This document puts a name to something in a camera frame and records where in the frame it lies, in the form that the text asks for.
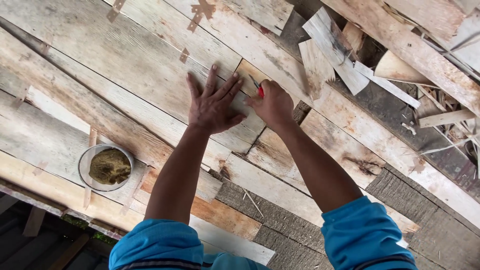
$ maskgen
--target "person's right hand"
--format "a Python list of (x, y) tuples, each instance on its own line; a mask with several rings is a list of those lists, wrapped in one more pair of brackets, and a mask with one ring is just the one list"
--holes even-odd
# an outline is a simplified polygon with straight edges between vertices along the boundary
[(246, 98), (245, 102), (274, 131), (282, 126), (295, 123), (293, 120), (293, 100), (276, 82), (263, 80), (264, 99)]

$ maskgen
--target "person's left hand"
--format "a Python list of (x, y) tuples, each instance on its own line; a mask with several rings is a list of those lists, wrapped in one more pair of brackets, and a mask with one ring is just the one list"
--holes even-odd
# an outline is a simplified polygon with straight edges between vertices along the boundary
[(214, 64), (202, 94), (198, 91), (192, 75), (187, 73), (187, 84), (192, 94), (192, 105), (188, 114), (189, 126), (201, 127), (209, 134), (223, 132), (246, 118), (243, 114), (233, 117), (227, 114), (228, 107), (243, 85), (243, 80), (239, 80), (238, 73), (235, 72), (219, 90), (215, 91), (216, 70), (217, 65)]

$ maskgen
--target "bowl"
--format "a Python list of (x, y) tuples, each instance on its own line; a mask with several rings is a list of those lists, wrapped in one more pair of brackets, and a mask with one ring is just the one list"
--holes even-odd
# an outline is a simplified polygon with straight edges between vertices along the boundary
[[(120, 150), (125, 156), (127, 156), (128, 161), (130, 162), (131, 166), (131, 172), (130, 175), (128, 176), (127, 179), (125, 179), (121, 183), (115, 183), (115, 184), (102, 184), (94, 180), (88, 173), (90, 172), (90, 163), (92, 161), (92, 158), (100, 153), (103, 150), (107, 149), (118, 149)], [(97, 191), (112, 191), (121, 188), (124, 184), (127, 183), (127, 181), (130, 180), (132, 177), (132, 172), (133, 172), (133, 166), (134, 166), (134, 159), (133, 155), (128, 152), (127, 150), (115, 146), (115, 145), (107, 145), (107, 144), (99, 144), (99, 145), (94, 145), (92, 147), (89, 147), (83, 154), (80, 156), (80, 160), (78, 161), (78, 173), (80, 175), (80, 179), (82, 182), (85, 183), (85, 185), (89, 186), (93, 190)]]

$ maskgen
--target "forearm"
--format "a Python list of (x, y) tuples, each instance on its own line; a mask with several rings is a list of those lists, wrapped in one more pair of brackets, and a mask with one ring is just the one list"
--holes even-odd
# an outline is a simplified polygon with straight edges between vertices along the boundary
[(279, 126), (276, 132), (286, 144), (312, 198), (323, 212), (362, 196), (343, 168), (295, 122)]
[(169, 219), (189, 223), (208, 137), (209, 133), (202, 128), (187, 127), (158, 175), (145, 219)]

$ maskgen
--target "hand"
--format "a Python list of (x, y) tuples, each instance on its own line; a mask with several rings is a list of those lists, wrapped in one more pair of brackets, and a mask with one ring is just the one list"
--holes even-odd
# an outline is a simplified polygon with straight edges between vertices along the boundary
[(290, 95), (276, 81), (263, 80), (260, 84), (264, 99), (246, 98), (245, 103), (277, 133), (282, 126), (295, 123)]
[(189, 126), (200, 127), (210, 135), (221, 133), (238, 125), (246, 118), (243, 114), (228, 116), (228, 107), (243, 85), (235, 72), (223, 85), (215, 91), (217, 65), (213, 65), (208, 75), (207, 83), (202, 94), (198, 91), (195, 81), (187, 73), (187, 84), (192, 94), (192, 105), (188, 114)]

